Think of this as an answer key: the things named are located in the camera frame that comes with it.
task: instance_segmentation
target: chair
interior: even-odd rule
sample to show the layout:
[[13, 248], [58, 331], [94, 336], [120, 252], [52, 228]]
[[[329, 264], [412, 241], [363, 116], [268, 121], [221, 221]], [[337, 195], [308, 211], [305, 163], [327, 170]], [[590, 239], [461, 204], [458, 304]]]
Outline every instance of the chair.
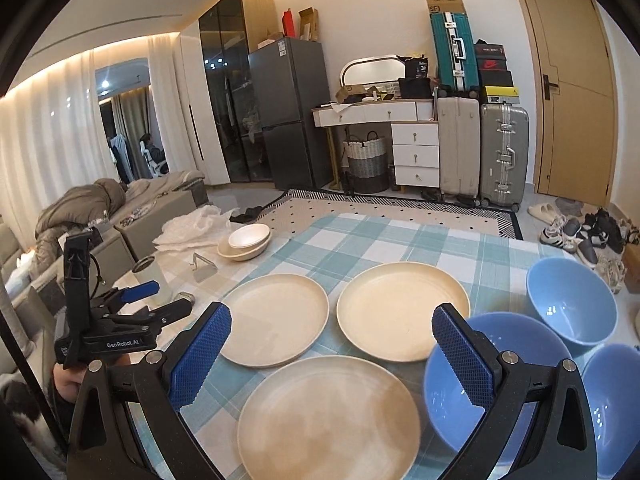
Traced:
[[145, 143], [142, 140], [140, 141], [140, 152], [142, 152], [142, 156], [144, 157], [146, 164], [149, 167], [149, 171], [151, 172], [151, 177], [157, 178], [158, 176], [161, 176], [162, 175], [161, 170], [167, 166], [166, 160], [163, 160], [160, 164], [156, 163], [151, 158], [151, 153], [146, 148]]

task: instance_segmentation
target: human hand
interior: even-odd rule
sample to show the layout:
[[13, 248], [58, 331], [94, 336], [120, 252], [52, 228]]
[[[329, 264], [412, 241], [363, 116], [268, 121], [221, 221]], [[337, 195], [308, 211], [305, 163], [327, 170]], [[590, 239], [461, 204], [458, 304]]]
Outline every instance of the human hand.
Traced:
[[[130, 365], [129, 354], [121, 355], [114, 365]], [[80, 391], [80, 384], [86, 374], [86, 365], [77, 365], [66, 370], [61, 364], [53, 365], [53, 385], [66, 402], [75, 403]]]

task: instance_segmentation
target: cream plate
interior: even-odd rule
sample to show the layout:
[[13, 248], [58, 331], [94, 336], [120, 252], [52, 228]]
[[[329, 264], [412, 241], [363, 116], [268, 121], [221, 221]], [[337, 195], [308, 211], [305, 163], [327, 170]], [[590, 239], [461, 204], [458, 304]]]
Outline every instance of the cream plate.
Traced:
[[254, 390], [238, 421], [253, 480], [401, 480], [419, 446], [420, 418], [404, 384], [348, 356], [281, 368]]
[[271, 234], [271, 229], [265, 224], [245, 225], [229, 235], [229, 245], [234, 249], [247, 249], [259, 244]]
[[338, 323], [354, 345], [374, 357], [421, 361], [436, 345], [431, 316], [441, 303], [469, 317], [469, 297], [450, 274], [415, 262], [384, 264], [347, 284], [338, 298]]
[[228, 239], [224, 238], [218, 244], [218, 254], [223, 258], [228, 258], [229, 260], [233, 260], [234, 262], [245, 262], [250, 260], [251, 258], [255, 258], [264, 252], [271, 241], [271, 231], [269, 231], [269, 236], [263, 242], [260, 242], [256, 246], [251, 246], [246, 249], [234, 249], [229, 245]]
[[268, 274], [230, 292], [231, 334], [221, 354], [239, 365], [265, 368], [304, 353], [329, 317], [329, 299], [314, 280]]

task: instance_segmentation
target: blue checkered tablecloth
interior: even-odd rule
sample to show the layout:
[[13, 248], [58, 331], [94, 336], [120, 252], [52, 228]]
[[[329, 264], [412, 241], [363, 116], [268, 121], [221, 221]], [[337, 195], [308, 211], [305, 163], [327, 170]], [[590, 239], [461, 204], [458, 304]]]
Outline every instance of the blue checkered tablecloth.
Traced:
[[[324, 288], [332, 309], [329, 321], [300, 359], [329, 354], [358, 356], [377, 362], [400, 378], [414, 396], [424, 430], [418, 457], [406, 478], [433, 480], [446, 468], [453, 453], [437, 437], [426, 416], [422, 400], [424, 362], [390, 364], [356, 349], [341, 332], [335, 316], [340, 292], [351, 279], [370, 267], [413, 261], [437, 266], [459, 280], [469, 295], [472, 316], [497, 310], [524, 312], [527, 269], [548, 256], [572, 258], [549, 246], [472, 230], [341, 214], [317, 220], [258, 267], [248, 266], [247, 275], [240, 278], [239, 283], [265, 274], [286, 272], [308, 276]], [[236, 271], [236, 278], [241, 274], [241, 270]], [[244, 368], [220, 356], [195, 402], [181, 410], [200, 445], [227, 480], [249, 480], [238, 453], [238, 418], [252, 391], [276, 369]], [[140, 412], [134, 416], [156, 471], [163, 478], [171, 478]], [[497, 470], [494, 475], [497, 478], [504, 473]]]

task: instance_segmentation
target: ceiling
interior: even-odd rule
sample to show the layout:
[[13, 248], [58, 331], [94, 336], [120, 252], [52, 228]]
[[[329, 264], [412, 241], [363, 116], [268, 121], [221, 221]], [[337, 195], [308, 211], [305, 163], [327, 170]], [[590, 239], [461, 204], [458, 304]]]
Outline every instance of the ceiling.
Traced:
[[71, 0], [47, 27], [14, 85], [103, 44], [183, 30], [219, 0]]
[[96, 70], [95, 85], [100, 99], [107, 99], [141, 86], [149, 86], [151, 79], [148, 60], [131, 59]]

